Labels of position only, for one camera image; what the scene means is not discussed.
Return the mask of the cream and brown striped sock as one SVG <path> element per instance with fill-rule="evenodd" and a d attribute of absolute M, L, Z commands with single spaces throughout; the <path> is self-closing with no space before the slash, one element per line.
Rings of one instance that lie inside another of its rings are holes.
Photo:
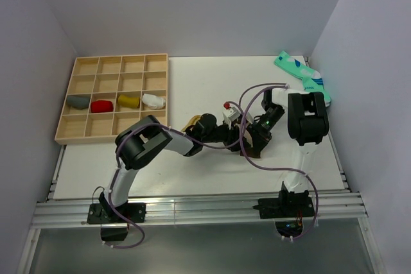
<path fill-rule="evenodd" d="M 235 121 L 232 125 L 232 132 L 234 134 L 234 141 L 237 141 L 239 139 L 239 134 L 240 134 L 240 121 Z M 245 130 L 245 133 L 243 134 L 243 147 L 245 150 L 245 153 L 248 155 L 250 158 L 261 158 L 261 153 L 258 152 L 254 148 L 254 143 L 252 139 L 252 135 L 248 130 Z M 235 144 L 233 147 L 230 148 L 232 152 L 238 152 L 240 156 L 245 156 L 241 150 L 240 143 L 238 142 Z"/>

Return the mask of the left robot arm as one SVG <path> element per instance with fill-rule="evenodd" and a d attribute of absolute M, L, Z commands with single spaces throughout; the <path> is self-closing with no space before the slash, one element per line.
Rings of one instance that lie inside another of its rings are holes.
<path fill-rule="evenodd" d="M 116 170 L 98 203 L 89 207 L 87 224 L 142 223 L 146 204 L 128 201 L 137 173 L 163 150 L 192 157 L 204 146 L 222 142 L 225 149 L 236 151 L 240 129 L 232 124 L 218 125 L 212 114 L 203 114 L 183 131 L 162 125 L 148 115 L 121 132 L 115 139 Z"/>

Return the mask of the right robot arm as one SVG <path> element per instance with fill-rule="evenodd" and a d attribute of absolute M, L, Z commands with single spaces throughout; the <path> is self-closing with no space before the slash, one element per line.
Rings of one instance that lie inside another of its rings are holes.
<path fill-rule="evenodd" d="M 261 219 L 316 218 L 319 194 L 309 174 L 315 152 L 329 132 L 326 102 L 321 92 L 303 92 L 270 88 L 263 92 L 265 111 L 259 127 L 271 129 L 283 114 L 287 118 L 289 137 L 297 143 L 292 152 L 293 166 L 281 184 L 277 198 L 262 198 L 253 209 Z"/>

